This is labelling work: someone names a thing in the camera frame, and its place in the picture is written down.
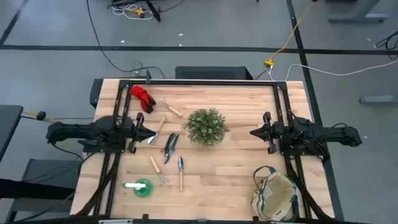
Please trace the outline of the wooden handle narrow trowel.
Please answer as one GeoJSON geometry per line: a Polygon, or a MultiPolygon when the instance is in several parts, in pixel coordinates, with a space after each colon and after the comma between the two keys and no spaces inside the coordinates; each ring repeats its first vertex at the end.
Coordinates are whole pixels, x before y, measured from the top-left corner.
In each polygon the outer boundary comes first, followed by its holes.
{"type": "Polygon", "coordinates": [[[179,171],[179,191],[183,192],[183,158],[178,158],[178,171],[179,171]]]}

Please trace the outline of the green spray bottle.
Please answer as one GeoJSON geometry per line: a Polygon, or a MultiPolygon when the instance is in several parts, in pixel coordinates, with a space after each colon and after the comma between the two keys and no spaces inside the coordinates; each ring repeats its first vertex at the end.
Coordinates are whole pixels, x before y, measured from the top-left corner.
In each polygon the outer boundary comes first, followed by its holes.
{"type": "Polygon", "coordinates": [[[122,187],[133,190],[134,195],[139,198],[150,197],[154,189],[152,182],[149,179],[138,179],[131,183],[125,182],[122,184],[122,187]]]}

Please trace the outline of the black stand leg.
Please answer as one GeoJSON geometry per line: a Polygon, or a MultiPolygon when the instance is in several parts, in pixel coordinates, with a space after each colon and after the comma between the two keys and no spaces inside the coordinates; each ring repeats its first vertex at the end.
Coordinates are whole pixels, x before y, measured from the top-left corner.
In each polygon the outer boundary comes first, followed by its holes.
{"type": "Polygon", "coordinates": [[[152,4],[151,0],[144,0],[147,4],[147,6],[149,7],[150,11],[152,12],[153,16],[155,17],[155,19],[160,22],[161,18],[160,18],[160,14],[159,11],[155,8],[155,6],[152,4]]]}

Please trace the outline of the beige green gardening bag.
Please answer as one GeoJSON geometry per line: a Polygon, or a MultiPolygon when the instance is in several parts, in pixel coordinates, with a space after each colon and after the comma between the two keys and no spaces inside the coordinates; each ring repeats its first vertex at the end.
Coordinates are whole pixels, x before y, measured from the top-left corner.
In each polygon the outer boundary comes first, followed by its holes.
{"type": "Polygon", "coordinates": [[[258,167],[252,175],[252,209],[262,221],[294,222],[299,217],[296,184],[271,166],[258,167]]]}

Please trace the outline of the grey desk foot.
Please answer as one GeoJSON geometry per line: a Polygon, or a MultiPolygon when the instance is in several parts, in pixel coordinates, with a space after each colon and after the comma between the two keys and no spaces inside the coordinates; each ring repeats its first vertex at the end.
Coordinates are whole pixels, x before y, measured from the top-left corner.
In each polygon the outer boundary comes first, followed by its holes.
{"type": "Polygon", "coordinates": [[[398,103],[398,95],[363,96],[359,99],[362,104],[372,103],[398,103]]]}

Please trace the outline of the wooden handle hand fork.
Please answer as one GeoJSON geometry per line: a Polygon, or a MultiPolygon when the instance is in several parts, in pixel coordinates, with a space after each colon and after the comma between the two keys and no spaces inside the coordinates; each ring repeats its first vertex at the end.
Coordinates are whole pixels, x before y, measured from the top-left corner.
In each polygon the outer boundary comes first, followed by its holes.
{"type": "Polygon", "coordinates": [[[169,180],[166,178],[165,175],[163,175],[163,173],[159,169],[159,166],[157,165],[156,160],[152,156],[150,156],[150,161],[151,161],[151,164],[158,176],[160,186],[166,185],[169,180]]]}

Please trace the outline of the green plant in black pot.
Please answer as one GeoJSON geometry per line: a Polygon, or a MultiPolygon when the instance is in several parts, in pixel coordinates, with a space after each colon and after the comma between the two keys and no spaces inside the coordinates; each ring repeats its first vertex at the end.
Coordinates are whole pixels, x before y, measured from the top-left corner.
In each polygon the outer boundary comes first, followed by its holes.
{"type": "Polygon", "coordinates": [[[199,109],[192,112],[185,124],[191,142],[203,147],[219,144],[229,132],[226,118],[217,109],[199,109]]]}

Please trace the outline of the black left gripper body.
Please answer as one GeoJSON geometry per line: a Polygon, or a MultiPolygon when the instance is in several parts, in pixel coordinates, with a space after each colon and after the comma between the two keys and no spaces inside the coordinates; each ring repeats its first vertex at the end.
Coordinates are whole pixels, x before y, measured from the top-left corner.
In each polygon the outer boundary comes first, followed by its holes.
{"type": "Polygon", "coordinates": [[[127,149],[131,154],[136,153],[136,142],[140,140],[144,115],[138,112],[135,121],[136,123],[133,119],[126,118],[126,139],[130,139],[127,149]]]}

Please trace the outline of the green pruning shears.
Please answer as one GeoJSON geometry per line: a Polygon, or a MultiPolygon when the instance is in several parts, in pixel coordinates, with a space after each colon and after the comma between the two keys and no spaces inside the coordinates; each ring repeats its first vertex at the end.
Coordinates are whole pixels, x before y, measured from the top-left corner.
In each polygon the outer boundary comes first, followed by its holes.
{"type": "Polygon", "coordinates": [[[171,155],[175,152],[175,147],[179,139],[179,134],[170,134],[165,147],[162,152],[164,153],[164,164],[167,164],[170,160],[171,155]]]}

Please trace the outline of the wooden handle hand rake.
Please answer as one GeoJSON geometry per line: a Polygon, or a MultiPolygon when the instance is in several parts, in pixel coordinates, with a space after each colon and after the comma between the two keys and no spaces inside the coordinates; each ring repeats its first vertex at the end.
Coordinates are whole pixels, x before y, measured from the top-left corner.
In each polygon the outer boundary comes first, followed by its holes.
{"type": "Polygon", "coordinates": [[[170,106],[164,99],[160,101],[160,105],[163,106],[164,108],[167,108],[169,111],[177,115],[179,118],[183,117],[183,114],[181,112],[176,110],[174,107],[170,106]]]}

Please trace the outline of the red black gardening glove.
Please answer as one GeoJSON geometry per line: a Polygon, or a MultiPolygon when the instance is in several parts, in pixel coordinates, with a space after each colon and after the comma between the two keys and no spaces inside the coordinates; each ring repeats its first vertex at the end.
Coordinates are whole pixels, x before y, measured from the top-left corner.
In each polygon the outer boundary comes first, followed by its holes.
{"type": "Polygon", "coordinates": [[[148,114],[153,112],[156,101],[143,87],[133,86],[130,90],[130,94],[140,101],[143,111],[148,114]]]}

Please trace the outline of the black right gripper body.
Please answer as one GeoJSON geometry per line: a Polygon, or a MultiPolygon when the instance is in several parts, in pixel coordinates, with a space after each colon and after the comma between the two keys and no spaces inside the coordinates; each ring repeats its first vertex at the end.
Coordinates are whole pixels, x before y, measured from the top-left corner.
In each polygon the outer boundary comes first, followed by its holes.
{"type": "Polygon", "coordinates": [[[276,121],[274,124],[271,124],[271,113],[265,112],[263,115],[263,121],[266,125],[266,132],[268,133],[268,154],[274,154],[277,152],[276,145],[273,142],[274,138],[277,138],[282,134],[282,122],[276,121]]]}

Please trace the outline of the black side panel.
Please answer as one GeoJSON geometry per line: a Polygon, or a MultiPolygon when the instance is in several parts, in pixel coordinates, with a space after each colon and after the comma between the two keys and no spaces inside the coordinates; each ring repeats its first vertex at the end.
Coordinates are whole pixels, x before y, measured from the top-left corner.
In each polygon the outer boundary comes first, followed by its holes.
{"type": "Polygon", "coordinates": [[[96,78],[93,81],[91,90],[90,90],[90,105],[96,109],[98,105],[98,100],[101,93],[101,88],[103,85],[103,78],[96,78]]]}

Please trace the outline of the wooden handle wide trowel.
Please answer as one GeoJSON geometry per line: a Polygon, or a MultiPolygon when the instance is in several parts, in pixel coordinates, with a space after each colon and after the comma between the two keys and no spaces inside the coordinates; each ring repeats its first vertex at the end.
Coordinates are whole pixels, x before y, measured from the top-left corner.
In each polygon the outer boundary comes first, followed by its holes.
{"type": "Polygon", "coordinates": [[[155,140],[157,139],[157,137],[159,135],[159,132],[160,132],[160,130],[161,130],[161,128],[162,128],[162,126],[163,126],[163,124],[165,122],[165,120],[166,120],[166,116],[163,116],[162,119],[160,120],[160,123],[159,123],[158,127],[157,127],[155,135],[148,139],[148,141],[147,141],[148,144],[152,144],[153,142],[155,142],[155,140]]]}

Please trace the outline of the dark grey side stand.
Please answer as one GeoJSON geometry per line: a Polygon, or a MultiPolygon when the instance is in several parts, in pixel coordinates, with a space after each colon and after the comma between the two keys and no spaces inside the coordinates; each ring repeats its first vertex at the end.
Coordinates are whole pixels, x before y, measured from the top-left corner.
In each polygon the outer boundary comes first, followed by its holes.
{"type": "Polygon", "coordinates": [[[76,189],[80,160],[30,159],[21,180],[0,177],[0,199],[12,199],[5,222],[44,213],[67,213],[76,189]]]}

